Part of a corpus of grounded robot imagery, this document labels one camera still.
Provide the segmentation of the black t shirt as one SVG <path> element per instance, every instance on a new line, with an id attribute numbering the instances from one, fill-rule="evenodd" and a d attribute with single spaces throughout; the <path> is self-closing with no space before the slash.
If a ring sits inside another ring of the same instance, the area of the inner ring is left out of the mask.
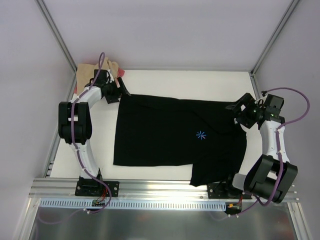
<path id="1" fill-rule="evenodd" d="M 118 108 L 113 164 L 124 167 L 192 165 L 198 187 L 236 174 L 247 134 L 224 101 L 125 95 Z"/>

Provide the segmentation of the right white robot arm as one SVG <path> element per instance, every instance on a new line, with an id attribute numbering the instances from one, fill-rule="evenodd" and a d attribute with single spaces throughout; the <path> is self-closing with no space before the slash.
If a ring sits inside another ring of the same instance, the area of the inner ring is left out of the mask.
<path id="1" fill-rule="evenodd" d="M 257 125 L 262 139 L 262 154 L 247 174 L 237 173 L 223 186 L 228 198 L 235 198 L 241 190 L 263 198 L 267 203 L 281 203 L 298 174 L 290 163 L 284 143 L 285 118 L 280 115 L 282 97 L 268 94 L 255 100 L 245 93 L 227 106 L 237 123 L 250 129 Z"/>

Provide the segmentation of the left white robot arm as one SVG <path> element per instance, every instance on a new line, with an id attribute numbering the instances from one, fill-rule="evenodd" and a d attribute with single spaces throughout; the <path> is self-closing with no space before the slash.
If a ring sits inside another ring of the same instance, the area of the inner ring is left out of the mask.
<path id="1" fill-rule="evenodd" d="M 114 78 L 110 70 L 96 69 L 79 96 L 58 105 L 58 135 L 73 150 L 80 168 L 75 190 L 77 196 L 98 196 L 107 190 L 91 148 L 90 110 L 103 98 L 112 104 L 118 103 L 125 95 L 130 93 L 122 77 Z"/>

